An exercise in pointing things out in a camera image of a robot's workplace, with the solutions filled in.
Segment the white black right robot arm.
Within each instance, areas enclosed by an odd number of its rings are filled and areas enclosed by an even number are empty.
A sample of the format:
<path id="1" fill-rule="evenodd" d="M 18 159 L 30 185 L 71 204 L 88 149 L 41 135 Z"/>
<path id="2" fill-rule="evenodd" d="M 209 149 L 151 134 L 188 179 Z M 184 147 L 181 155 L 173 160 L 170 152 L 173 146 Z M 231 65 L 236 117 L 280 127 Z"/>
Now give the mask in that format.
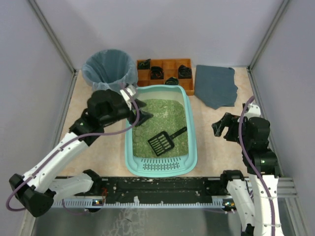
<path id="1" fill-rule="evenodd" d="M 212 124 L 214 135 L 238 143 L 249 180 L 239 170 L 225 170 L 220 180 L 231 195 L 241 220 L 243 236 L 282 236 L 278 205 L 280 171 L 269 148 L 269 121 L 260 117 L 241 118 L 231 113 Z"/>

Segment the black litter scoop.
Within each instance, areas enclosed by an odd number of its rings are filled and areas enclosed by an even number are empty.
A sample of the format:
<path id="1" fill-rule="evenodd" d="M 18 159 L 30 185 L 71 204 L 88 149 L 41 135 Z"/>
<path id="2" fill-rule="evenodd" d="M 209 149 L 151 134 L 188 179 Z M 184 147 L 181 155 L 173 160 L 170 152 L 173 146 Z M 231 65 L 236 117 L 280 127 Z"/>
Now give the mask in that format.
<path id="1" fill-rule="evenodd" d="M 148 144 L 156 156 L 161 156 L 175 147 L 174 139 L 187 131 L 187 127 L 183 127 L 173 134 L 161 131 L 148 140 Z"/>

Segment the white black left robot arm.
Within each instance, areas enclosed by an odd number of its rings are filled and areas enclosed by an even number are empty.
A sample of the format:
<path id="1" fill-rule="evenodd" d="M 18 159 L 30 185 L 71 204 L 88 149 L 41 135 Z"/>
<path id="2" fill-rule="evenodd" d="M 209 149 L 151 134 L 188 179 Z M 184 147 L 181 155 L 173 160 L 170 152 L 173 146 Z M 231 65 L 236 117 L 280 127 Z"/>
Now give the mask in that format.
<path id="1" fill-rule="evenodd" d="M 13 192 L 6 201 L 7 209 L 14 210 L 9 203 L 16 197 L 33 217 L 40 217 L 54 202 L 99 190 L 101 177 L 92 170 L 67 179 L 57 180 L 56 176 L 99 136 L 105 136 L 105 127 L 127 119 L 131 129 L 151 118 L 152 115 L 140 111 L 145 105 L 137 99 L 137 89 L 132 85 L 119 92 L 110 89 L 93 92 L 87 108 L 58 145 L 32 169 L 9 179 Z"/>

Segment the teal plastic litter box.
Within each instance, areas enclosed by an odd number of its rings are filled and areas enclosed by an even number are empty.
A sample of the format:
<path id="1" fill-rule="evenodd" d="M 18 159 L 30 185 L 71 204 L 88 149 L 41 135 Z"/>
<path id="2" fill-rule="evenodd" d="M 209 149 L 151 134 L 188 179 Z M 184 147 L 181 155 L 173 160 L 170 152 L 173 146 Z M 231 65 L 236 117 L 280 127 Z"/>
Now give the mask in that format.
<path id="1" fill-rule="evenodd" d="M 184 175 L 196 166 L 197 144 L 189 97 L 181 86 L 139 87 L 142 112 L 152 115 L 125 135 L 127 169 L 141 177 Z"/>

